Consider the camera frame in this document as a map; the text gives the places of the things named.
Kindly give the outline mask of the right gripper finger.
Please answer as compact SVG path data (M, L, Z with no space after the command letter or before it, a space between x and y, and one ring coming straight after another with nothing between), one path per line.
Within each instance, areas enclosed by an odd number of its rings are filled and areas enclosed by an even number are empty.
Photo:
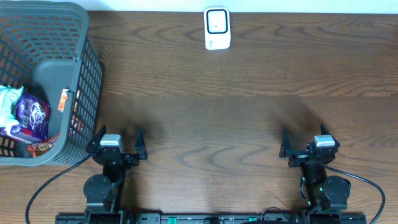
M320 125L320 131L321 131L321 135L332 135L324 124ZM334 147L339 148L341 146L341 144L336 140L336 138L333 135L332 135L332 137L336 142Z
M289 139L289 135L286 128L282 130L282 142L279 151L280 158L290 157L292 155L293 147Z

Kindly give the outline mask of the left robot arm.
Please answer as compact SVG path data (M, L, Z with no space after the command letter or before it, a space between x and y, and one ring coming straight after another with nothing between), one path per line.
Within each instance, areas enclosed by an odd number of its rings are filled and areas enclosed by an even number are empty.
M134 223L128 209L121 208L126 172L148 157L142 128L136 133L134 153L123 153L120 135L106 134L103 126L88 144L86 151L103 167L101 174L88 178L83 193L86 197L85 223Z

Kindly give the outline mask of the teal snack packet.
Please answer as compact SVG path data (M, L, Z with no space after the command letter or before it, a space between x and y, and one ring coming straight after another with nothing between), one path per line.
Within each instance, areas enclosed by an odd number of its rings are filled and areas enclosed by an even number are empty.
M14 109L23 92L24 87L17 89L11 86L1 86L1 128L19 124Z

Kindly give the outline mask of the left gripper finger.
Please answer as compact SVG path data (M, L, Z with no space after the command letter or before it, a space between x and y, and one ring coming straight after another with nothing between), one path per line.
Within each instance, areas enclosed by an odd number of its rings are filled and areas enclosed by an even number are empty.
M100 151L101 139L106 134L106 126L102 125L98 133L88 143L86 147L87 153L98 153Z
M136 150L136 154L140 160L147 160L148 153L144 141L142 126L139 126L139 129L137 130L134 149Z

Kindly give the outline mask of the orange red snack bar wrapper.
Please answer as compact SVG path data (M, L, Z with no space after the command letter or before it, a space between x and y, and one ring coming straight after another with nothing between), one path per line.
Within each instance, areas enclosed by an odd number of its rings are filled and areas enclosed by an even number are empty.
M32 157L39 157L48 152L57 143L60 134L56 134L51 138L43 140L41 142L31 144L27 146L28 152Z

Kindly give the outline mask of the purple snack box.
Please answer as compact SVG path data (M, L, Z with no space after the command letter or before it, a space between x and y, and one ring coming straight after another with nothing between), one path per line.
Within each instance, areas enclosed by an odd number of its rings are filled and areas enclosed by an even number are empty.
M1 128L1 135L26 144L46 140L49 113L50 105L30 93L23 92L16 104L18 124Z

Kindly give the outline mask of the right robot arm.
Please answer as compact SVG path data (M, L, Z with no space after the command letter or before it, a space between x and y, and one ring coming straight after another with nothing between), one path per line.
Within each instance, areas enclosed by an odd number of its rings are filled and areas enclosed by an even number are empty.
M289 167L299 167L302 177L300 193L308 200L308 208L297 212L291 221L299 223L341 223L341 213L347 209L351 183L337 175L328 176L325 166L335 159L340 143L325 125L321 133L307 144L306 149L295 150L288 131L282 132L279 157L288 159Z

